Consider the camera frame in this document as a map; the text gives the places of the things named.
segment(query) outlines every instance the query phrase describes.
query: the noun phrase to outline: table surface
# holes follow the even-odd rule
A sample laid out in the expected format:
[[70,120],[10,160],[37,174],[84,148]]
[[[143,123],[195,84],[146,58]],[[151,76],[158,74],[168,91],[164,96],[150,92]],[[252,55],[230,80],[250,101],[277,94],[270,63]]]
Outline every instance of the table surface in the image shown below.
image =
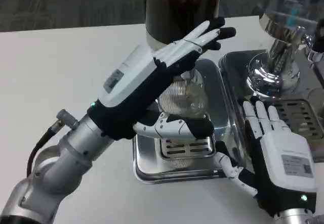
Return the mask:
[[[231,51],[264,49],[258,17],[230,18],[235,38],[204,58],[218,63]],[[80,119],[110,73],[136,45],[145,25],[0,34],[0,209],[25,177],[31,149],[65,108]],[[56,144],[67,129],[51,141]],[[227,179],[146,185],[133,174],[132,142],[112,144],[60,205],[55,223],[270,223],[257,202]],[[317,212],[324,213],[324,164],[315,165]]]

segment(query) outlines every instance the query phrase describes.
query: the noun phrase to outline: espresso machine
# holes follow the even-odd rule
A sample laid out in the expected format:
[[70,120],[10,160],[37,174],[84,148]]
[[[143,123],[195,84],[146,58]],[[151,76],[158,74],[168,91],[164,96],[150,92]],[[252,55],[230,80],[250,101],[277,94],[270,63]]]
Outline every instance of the espresso machine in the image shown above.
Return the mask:
[[266,0],[263,11],[267,50],[229,53],[219,63],[234,121],[244,131],[237,100],[257,96],[277,108],[292,131],[307,139],[314,162],[322,162],[324,0]]
[[[160,111],[207,117],[214,125],[214,136],[186,142],[137,135],[133,156],[139,180],[151,184],[224,177],[215,159],[216,141],[224,141],[240,165],[248,166],[249,142],[237,101],[251,96],[275,105],[280,118],[307,138],[314,160],[324,160],[319,115],[324,104],[318,103],[318,97],[324,102],[324,0],[266,0],[263,11],[260,26],[269,34],[267,50],[229,53],[219,67],[200,59],[156,102]],[[192,99],[187,94],[195,95],[196,106],[187,101]],[[311,98],[316,107],[309,103]]]

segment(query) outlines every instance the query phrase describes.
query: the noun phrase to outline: robotic finger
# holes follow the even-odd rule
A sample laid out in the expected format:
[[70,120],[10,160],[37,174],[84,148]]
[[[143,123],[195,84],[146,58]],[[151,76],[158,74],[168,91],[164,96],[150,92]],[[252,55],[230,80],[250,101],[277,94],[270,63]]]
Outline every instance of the robotic finger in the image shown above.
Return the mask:
[[157,139],[205,139],[214,133],[213,124],[206,118],[188,118],[147,110],[134,126],[134,131]]
[[230,157],[224,142],[216,142],[216,159],[222,167],[226,177],[236,186],[247,192],[252,197],[256,196],[256,181],[254,173],[239,166],[239,164]]

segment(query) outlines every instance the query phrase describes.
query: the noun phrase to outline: silver cylinder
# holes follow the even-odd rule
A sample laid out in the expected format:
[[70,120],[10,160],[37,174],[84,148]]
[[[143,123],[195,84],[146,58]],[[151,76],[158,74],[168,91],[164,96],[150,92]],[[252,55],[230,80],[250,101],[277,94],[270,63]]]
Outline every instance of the silver cylinder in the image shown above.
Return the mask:
[[306,209],[288,209],[274,216],[275,224],[305,224],[312,218],[312,212]]

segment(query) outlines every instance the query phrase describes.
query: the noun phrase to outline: metal grill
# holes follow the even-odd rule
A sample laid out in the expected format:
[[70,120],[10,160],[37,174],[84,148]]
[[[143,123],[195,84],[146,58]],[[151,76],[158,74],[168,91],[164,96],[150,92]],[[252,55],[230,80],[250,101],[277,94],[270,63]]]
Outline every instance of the metal grill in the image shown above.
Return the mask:
[[310,104],[304,99],[271,101],[276,107],[280,119],[307,140],[320,140],[323,131]]
[[214,144],[210,138],[182,142],[160,140],[161,153],[165,159],[191,159],[209,157],[214,152]]

